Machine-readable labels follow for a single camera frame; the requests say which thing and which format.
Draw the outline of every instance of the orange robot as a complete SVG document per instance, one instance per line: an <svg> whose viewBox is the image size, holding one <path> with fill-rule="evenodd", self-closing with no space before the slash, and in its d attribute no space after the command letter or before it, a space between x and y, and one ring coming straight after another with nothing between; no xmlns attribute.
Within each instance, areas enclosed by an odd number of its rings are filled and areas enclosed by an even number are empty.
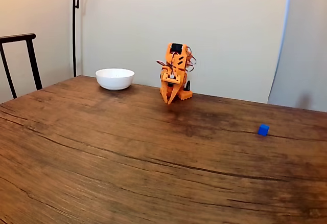
<svg viewBox="0 0 327 224"><path fill-rule="evenodd" d="M192 97L193 92L190 91L190 81L186 83L187 68L192 67L191 72L196 64L196 59L195 63L191 62L192 59L195 58L190 47L185 44L170 43L166 53L166 64L157 61L162 65L160 93L166 104L171 104L176 95L181 100Z"/></svg>

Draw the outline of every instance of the bowl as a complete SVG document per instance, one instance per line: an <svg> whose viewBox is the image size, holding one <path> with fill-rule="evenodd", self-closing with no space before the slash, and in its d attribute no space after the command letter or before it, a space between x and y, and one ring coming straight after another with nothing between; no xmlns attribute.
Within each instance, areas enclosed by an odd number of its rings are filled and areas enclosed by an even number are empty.
<svg viewBox="0 0 327 224"><path fill-rule="evenodd" d="M122 90L129 87L134 78L134 71L127 69L102 69L96 71L98 84L108 90Z"/></svg>

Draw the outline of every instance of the small blue block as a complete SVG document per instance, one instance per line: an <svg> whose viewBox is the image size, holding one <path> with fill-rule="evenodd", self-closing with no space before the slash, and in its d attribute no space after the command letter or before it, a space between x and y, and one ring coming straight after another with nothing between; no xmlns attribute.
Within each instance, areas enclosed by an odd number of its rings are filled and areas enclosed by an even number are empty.
<svg viewBox="0 0 327 224"><path fill-rule="evenodd" d="M258 131L258 134L259 135L262 135L262 136L266 136L267 133L268 133L268 130L269 130L269 126L268 125L261 124L260 125L260 128L259 128L259 131Z"/></svg>

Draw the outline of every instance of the floor lamp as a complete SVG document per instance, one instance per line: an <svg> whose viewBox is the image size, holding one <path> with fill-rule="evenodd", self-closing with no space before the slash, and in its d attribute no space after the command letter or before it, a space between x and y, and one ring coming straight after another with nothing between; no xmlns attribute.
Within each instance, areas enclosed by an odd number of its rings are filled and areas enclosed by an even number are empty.
<svg viewBox="0 0 327 224"><path fill-rule="evenodd" d="M73 0L73 71L76 77L76 9L80 7L80 0Z"/></svg>

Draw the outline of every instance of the chair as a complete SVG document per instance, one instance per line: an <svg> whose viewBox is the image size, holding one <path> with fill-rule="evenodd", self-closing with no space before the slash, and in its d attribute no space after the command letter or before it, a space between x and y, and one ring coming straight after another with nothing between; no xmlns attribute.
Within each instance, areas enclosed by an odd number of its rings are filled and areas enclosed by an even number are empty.
<svg viewBox="0 0 327 224"><path fill-rule="evenodd" d="M24 35L0 37L0 54L1 54L2 62L3 62L4 67L5 67L5 72L6 72L6 75L7 75L7 79L8 79L8 83L9 83L10 90L11 90L11 93L12 93L12 97L14 99L17 98L17 94L16 94L14 84L12 83L11 76L10 76L10 73L9 73L9 68L8 68L7 61L6 61L3 44L4 43L9 43L9 42L26 41L35 86L36 86L36 89L39 90L39 89L42 88L42 83L41 83L39 70L37 68L36 57L35 57L35 52L34 52L34 48L33 48L33 39L35 39L35 38L36 38L36 35L34 33L24 34Z"/></svg>

